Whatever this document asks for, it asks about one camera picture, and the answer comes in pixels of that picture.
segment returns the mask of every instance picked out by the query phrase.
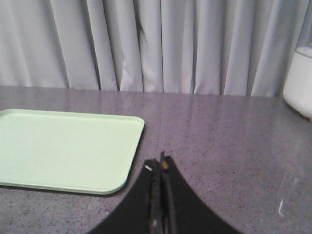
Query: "plastic tray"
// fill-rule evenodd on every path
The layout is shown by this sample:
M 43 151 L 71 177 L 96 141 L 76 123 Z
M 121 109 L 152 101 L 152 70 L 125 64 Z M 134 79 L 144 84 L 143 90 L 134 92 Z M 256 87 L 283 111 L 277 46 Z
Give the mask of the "plastic tray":
M 109 194 L 126 182 L 138 117 L 0 111 L 0 185 Z

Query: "gray countertop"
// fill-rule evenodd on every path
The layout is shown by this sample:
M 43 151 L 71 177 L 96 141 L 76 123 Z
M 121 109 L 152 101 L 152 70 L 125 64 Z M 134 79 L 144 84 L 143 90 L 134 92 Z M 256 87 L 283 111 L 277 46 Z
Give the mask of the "gray countertop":
M 86 233 L 124 198 L 144 160 L 163 150 L 203 202 L 243 233 L 312 232 L 312 122 L 280 97 L 0 86 L 0 110 L 10 108 L 138 116 L 145 128 L 115 194 L 0 187 L 1 234 Z

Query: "curtain fold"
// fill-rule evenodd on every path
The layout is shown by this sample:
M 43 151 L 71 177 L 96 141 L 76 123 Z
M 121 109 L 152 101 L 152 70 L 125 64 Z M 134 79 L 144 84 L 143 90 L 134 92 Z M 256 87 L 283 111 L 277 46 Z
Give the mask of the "curtain fold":
M 309 0 L 2 0 L 0 85 L 280 95 Z

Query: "white container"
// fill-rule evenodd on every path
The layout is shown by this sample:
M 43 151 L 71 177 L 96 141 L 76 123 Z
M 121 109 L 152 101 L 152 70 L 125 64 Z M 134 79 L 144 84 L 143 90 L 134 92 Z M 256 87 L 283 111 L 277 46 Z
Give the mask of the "white container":
M 290 106 L 312 121 L 312 1 L 308 5 L 283 96 Z

